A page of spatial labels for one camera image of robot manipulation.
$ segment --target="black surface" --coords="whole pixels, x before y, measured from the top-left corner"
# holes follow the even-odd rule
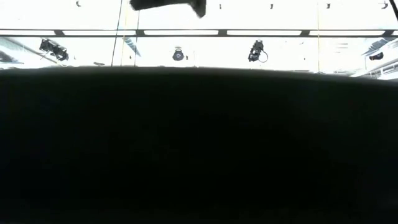
[[[3,70],[0,219],[396,223],[396,83]]]

